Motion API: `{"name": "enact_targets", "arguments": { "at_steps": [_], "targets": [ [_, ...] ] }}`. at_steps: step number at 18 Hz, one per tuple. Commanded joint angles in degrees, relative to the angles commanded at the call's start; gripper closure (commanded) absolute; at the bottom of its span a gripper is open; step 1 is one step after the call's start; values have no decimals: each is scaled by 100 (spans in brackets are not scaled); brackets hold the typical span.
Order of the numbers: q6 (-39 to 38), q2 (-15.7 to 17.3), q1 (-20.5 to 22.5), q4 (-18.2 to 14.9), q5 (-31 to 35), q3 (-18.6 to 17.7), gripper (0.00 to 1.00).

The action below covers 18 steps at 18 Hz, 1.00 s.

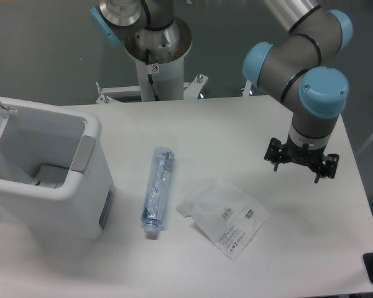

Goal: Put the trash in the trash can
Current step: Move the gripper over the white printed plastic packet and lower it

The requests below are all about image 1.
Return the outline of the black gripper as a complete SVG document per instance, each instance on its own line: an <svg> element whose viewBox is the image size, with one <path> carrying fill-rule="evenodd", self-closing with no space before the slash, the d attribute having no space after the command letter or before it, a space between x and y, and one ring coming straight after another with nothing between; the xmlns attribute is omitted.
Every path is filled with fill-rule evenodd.
<svg viewBox="0 0 373 298"><path fill-rule="evenodd" d="M334 179L338 167L339 155L336 153L324 155L325 148L323 146L319 149L309 149L308 145L299 147L291 138L288 138L284 145L279 139L272 137L264 160L274 166L274 171L284 163L310 167L315 173L314 183L318 183L322 178Z"/></svg>

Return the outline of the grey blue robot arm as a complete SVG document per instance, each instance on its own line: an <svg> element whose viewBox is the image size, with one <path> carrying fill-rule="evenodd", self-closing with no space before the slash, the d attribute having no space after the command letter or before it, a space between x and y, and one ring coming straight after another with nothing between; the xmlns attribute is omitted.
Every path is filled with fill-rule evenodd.
<svg viewBox="0 0 373 298"><path fill-rule="evenodd" d="M351 40L350 18L316 1L266 1L288 32L281 46L267 42L247 53L242 73L293 114L285 143L271 139L264 158L274 166L306 166L317 179L334 178L339 155L324 151L346 106L349 83L324 62ZM111 45L123 44L135 61L143 101L185 99L184 58L192 44L187 23L173 1L100 1L92 23Z"/></svg>

